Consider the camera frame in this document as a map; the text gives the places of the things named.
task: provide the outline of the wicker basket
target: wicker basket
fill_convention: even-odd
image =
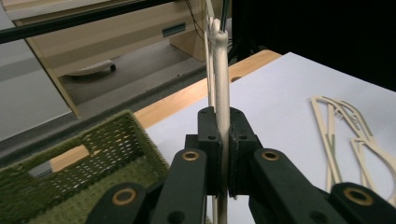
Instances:
[[[89,155],[57,172],[30,171],[71,148]],[[28,159],[0,169],[0,223],[84,223],[112,186],[148,187],[165,178],[167,164],[129,111]]]

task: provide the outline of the wire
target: wire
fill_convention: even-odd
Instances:
[[[190,0],[186,0],[186,4],[187,4],[187,8],[190,11],[191,17],[192,17],[192,23],[194,24],[194,28],[195,28],[195,32],[198,34],[198,36],[204,40],[204,38],[202,37],[202,34],[204,33],[204,30],[201,28],[201,26],[198,24],[197,20],[194,17],[194,14],[192,13],[192,7],[191,7],[191,3]]]

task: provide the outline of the wooden table edge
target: wooden table edge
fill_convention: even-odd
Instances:
[[[231,80],[235,80],[235,78],[250,74],[279,57],[281,57],[280,54],[267,49],[231,65],[229,68],[230,82]],[[161,120],[174,115],[177,111],[193,105],[206,96],[207,81],[204,78],[183,90],[177,91],[152,105],[136,111],[134,115],[143,128],[147,129]]]

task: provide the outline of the brass screw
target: brass screw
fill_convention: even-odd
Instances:
[[[127,197],[121,198],[121,194],[126,194]],[[128,188],[128,189],[120,189],[113,195],[113,203],[118,206],[122,206],[128,203],[131,203],[134,201],[136,198],[136,191],[134,189]]]
[[[268,161],[277,161],[279,156],[274,151],[264,151],[262,157]]]
[[[346,188],[344,189],[344,195],[352,202],[370,206],[374,203],[373,197],[361,189]]]
[[[188,152],[183,153],[182,158],[185,161],[196,161],[199,159],[199,154],[195,151],[188,151]]]

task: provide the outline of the black metal rod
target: black metal rod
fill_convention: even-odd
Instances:
[[[225,32],[225,25],[227,24],[227,14],[228,7],[230,5],[230,0],[223,0],[223,6],[221,10],[221,18],[220,18],[220,30]]]
[[[73,26],[82,25],[88,22],[99,21],[148,7],[155,7],[173,1],[175,0],[143,0],[138,2],[119,4],[112,7],[99,8],[92,11],[82,12],[49,21],[41,21],[23,26],[13,27],[0,31],[0,44],[5,44],[7,42],[24,39],[36,35],[43,35]]]

